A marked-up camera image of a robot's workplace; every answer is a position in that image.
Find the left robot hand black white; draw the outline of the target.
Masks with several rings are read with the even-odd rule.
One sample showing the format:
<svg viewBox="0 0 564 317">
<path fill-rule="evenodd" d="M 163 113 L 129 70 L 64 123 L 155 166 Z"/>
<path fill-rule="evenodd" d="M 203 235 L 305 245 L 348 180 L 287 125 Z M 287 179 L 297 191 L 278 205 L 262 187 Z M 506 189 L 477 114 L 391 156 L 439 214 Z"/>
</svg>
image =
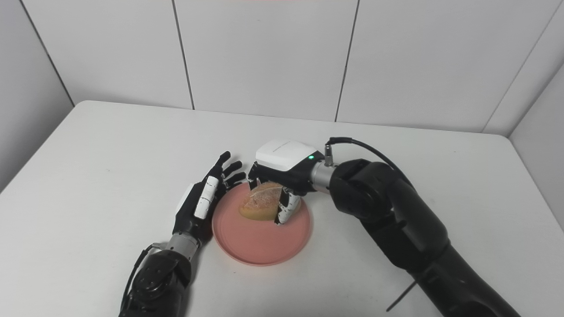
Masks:
<svg viewBox="0 0 564 317">
<path fill-rule="evenodd" d="M 212 236 L 212 218 L 219 201 L 246 179 L 242 162 L 230 162 L 231 152 L 222 153 L 203 180 L 192 185 L 175 216 L 172 233 L 189 236 L 203 245 Z"/>
</svg>

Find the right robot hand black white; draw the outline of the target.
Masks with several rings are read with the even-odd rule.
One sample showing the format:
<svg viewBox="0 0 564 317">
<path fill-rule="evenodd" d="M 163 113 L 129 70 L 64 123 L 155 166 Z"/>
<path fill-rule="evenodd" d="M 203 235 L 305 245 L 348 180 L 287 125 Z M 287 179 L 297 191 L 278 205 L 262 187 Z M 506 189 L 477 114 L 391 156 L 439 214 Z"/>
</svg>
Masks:
<svg viewBox="0 0 564 317">
<path fill-rule="evenodd" d="M 247 174 L 249 188 L 265 182 L 282 186 L 274 222 L 283 225 L 298 209 L 301 198 L 316 191 L 312 173 L 325 156 L 313 146 L 274 139 L 256 151 L 255 159 Z"/>
</svg>

